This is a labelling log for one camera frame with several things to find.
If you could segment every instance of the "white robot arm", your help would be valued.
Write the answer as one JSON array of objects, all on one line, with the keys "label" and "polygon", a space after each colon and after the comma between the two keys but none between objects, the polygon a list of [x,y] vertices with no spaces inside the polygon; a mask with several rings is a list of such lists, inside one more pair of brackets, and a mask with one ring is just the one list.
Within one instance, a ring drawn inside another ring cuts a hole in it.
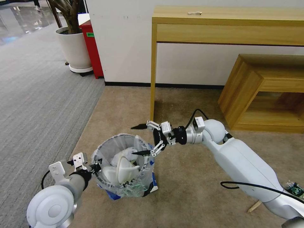
[{"label": "white robot arm", "polygon": [[153,131],[156,145],[150,153],[157,156],[167,145],[176,143],[202,143],[231,179],[242,183],[238,187],[243,192],[262,201],[275,215],[288,220],[282,227],[304,227],[304,202],[283,189],[274,170],[243,141],[233,138],[221,122],[193,116],[193,122],[190,121],[186,128],[171,129],[169,122],[148,121],[147,128]]},{"label": "white robot arm", "polygon": [[[135,154],[155,157],[167,145],[202,143],[209,148],[217,163],[243,192],[259,199],[272,213],[287,220],[282,225],[283,228],[304,228],[303,201],[283,189],[273,169],[244,142],[233,138],[221,122],[211,119],[204,121],[202,117],[193,118],[194,114],[195,112],[186,127],[172,129],[169,122],[157,124],[152,121],[133,127],[152,130],[156,145],[151,151],[139,151]],[[72,161],[75,172],[69,176],[66,161],[49,166],[56,183],[41,190],[31,200],[27,209],[27,220],[31,227],[69,226],[92,173],[101,169],[101,160],[90,166],[86,162],[85,154],[75,155]]]},{"label": "white robot arm", "polygon": [[55,185],[43,188],[44,178],[42,179],[42,190],[28,205],[26,216],[29,227],[68,227],[81,205],[82,192],[88,186],[92,174],[101,170],[101,162],[102,159],[88,166],[86,154],[78,153],[68,162],[74,166],[74,172],[70,175],[66,160],[49,165]]}]

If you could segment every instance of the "black cable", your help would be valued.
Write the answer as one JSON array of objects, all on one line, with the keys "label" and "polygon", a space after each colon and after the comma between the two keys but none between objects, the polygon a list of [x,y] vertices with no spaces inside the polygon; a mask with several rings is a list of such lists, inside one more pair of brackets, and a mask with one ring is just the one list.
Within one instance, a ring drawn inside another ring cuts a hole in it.
[{"label": "black cable", "polygon": [[43,178],[42,178],[42,180],[41,180],[41,189],[44,189],[43,182],[44,182],[44,179],[46,178],[46,176],[48,175],[49,172],[50,172],[50,171],[48,170],[48,171],[44,174],[44,176],[43,176]]},{"label": "black cable", "polygon": [[301,199],[299,199],[298,197],[296,197],[294,195],[290,195],[288,193],[281,192],[279,190],[276,190],[276,189],[273,189],[273,188],[269,188],[269,187],[266,187],[266,186],[263,186],[263,185],[256,185],[256,184],[237,182],[237,181],[222,181],[220,184],[221,184],[222,187],[224,187],[226,189],[238,189],[239,187],[228,187],[228,186],[225,186],[224,184],[238,184],[238,185],[247,185],[247,186],[252,186],[252,187],[263,188],[263,189],[266,189],[266,190],[269,190],[269,191],[273,191],[273,192],[276,192],[276,193],[288,196],[288,197],[293,198],[293,199],[295,199],[295,200],[297,200],[297,201],[299,201],[299,202],[301,202],[301,203],[304,204],[304,201],[302,201]]},{"label": "black cable", "polygon": [[181,131],[180,133],[178,133],[177,135],[172,136],[170,139],[174,139],[174,138],[176,138],[178,135],[180,135],[180,134],[182,134],[182,133],[184,133],[184,132],[186,131],[186,129],[187,129],[187,128],[189,127],[189,125],[191,124],[192,119],[193,119],[193,117],[194,117],[194,115],[195,115],[195,113],[196,113],[197,111],[199,111],[201,114],[203,114],[203,116],[204,116],[206,119],[209,119],[209,118],[206,116],[206,114],[205,114],[201,109],[195,109],[194,112],[193,112],[193,114],[192,114],[192,116],[191,116],[190,119],[189,119],[189,122],[188,122],[187,125],[185,126],[185,129],[184,129],[183,131]]}]

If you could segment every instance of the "white flower pot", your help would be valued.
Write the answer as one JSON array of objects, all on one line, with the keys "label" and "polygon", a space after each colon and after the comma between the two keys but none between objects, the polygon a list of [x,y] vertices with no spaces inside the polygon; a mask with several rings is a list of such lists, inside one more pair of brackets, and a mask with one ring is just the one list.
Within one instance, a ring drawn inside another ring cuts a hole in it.
[{"label": "white flower pot", "polygon": [[67,27],[59,28],[56,34],[70,70],[75,73],[93,70],[83,34],[61,34],[66,30]]}]

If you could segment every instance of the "beige carpet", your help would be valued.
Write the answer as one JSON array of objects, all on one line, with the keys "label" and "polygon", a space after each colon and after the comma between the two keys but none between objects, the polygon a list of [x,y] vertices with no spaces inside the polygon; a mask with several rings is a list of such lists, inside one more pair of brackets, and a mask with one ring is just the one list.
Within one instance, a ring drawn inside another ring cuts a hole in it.
[{"label": "beige carpet", "polygon": [[[186,125],[195,108],[225,123],[217,104],[219,90],[160,89],[156,91],[155,121]],[[88,156],[118,133],[139,134],[152,143],[150,132],[130,130],[149,117],[149,88],[106,87],[73,154]],[[279,181],[304,185],[304,136],[268,132],[231,131],[276,171]],[[112,201],[94,180],[83,193],[83,204],[73,228],[100,227],[281,227],[283,219],[263,205],[246,210],[256,201],[241,190],[228,190],[230,180],[203,145],[167,147],[155,162],[159,190],[145,198]]]}]

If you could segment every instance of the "trash bin liner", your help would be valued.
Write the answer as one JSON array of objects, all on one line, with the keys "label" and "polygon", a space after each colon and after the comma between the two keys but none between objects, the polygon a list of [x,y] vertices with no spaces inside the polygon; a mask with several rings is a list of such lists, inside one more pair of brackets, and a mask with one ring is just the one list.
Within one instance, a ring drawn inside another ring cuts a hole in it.
[{"label": "trash bin liner", "polygon": [[[111,166],[110,162],[114,155],[129,147],[134,147],[137,151],[152,149],[152,145],[146,143],[138,135],[119,134],[109,138],[98,146],[92,155],[92,163],[102,158],[102,168]],[[98,172],[96,173],[97,184],[102,189],[120,197],[142,197],[144,192],[148,190],[151,182],[153,182],[154,158],[152,156],[138,156],[136,164],[140,166],[140,172],[133,180],[121,185],[113,185],[104,180],[102,174]]]}]

